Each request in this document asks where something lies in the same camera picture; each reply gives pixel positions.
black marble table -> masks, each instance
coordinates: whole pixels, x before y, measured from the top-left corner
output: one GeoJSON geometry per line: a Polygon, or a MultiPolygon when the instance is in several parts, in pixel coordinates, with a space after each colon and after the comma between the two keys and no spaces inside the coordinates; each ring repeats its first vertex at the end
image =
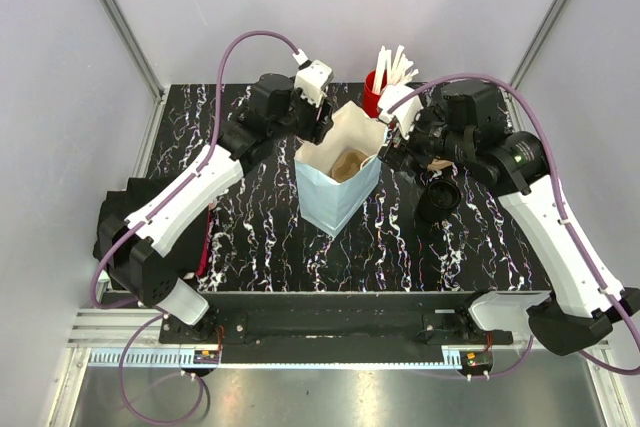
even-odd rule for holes
{"type": "MultiPolygon", "coordinates": [[[[223,116],[250,95],[224,89],[223,116]]],[[[360,104],[362,84],[333,84],[338,106],[360,104]]],[[[150,177],[184,169],[209,141],[213,85],[173,85],[148,169],[150,177]]],[[[464,169],[450,176],[462,202],[449,222],[424,228],[413,216],[421,190],[382,168],[381,181],[332,239],[300,217],[293,156],[285,139],[265,164],[218,199],[210,224],[208,271],[201,291],[544,290],[549,281],[514,220],[464,169]]]]}

reflective metal surface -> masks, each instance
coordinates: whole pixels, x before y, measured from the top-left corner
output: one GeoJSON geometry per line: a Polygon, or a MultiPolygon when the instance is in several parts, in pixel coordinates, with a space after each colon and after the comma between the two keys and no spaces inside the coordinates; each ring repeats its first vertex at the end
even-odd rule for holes
{"type": "MultiPolygon", "coordinates": [[[[514,362],[496,353],[496,371],[514,362]]],[[[128,369],[130,398],[166,369],[128,369]]],[[[453,382],[399,371],[254,371],[220,369],[206,378],[211,404],[190,426],[604,426],[585,364],[578,356],[534,352],[513,375],[486,382],[453,382]]],[[[183,415],[197,388],[176,378],[143,395],[136,407],[170,420],[183,415]]],[[[75,427],[147,425],[122,406],[117,370],[87,370],[75,427]]]]}

red cup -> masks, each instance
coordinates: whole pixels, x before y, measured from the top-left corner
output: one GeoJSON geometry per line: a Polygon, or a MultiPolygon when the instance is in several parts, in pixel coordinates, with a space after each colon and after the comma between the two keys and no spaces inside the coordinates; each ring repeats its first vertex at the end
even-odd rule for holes
{"type": "MultiPolygon", "coordinates": [[[[367,78],[364,81],[364,95],[362,97],[362,109],[367,113],[369,117],[372,119],[378,118],[378,101],[380,100],[380,96],[374,94],[371,89],[373,89],[373,79],[376,76],[376,71],[369,72],[367,78]]],[[[382,89],[384,89],[385,85],[387,85],[387,73],[385,72],[382,76],[382,89]]]]}

brown object inside bag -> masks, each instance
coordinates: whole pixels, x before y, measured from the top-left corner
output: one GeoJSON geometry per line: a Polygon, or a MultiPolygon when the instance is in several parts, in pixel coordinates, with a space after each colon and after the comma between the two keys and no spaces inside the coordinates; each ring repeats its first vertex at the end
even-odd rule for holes
{"type": "Polygon", "coordinates": [[[343,152],[333,164],[333,167],[331,167],[331,178],[340,183],[349,180],[360,172],[360,166],[367,157],[367,155],[359,150],[347,150],[343,152]]]}

light blue paper bag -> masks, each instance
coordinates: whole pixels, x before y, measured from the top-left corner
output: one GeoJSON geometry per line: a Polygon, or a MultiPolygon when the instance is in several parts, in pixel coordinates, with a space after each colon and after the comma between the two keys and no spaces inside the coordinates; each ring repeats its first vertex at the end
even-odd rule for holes
{"type": "Polygon", "coordinates": [[[303,219],[335,237],[378,184],[381,163],[363,162],[345,182],[329,177],[331,167],[347,150],[375,156],[384,143],[386,126],[349,102],[332,116],[333,128],[320,145],[305,142],[296,152],[295,169],[300,214],[303,219]]]}

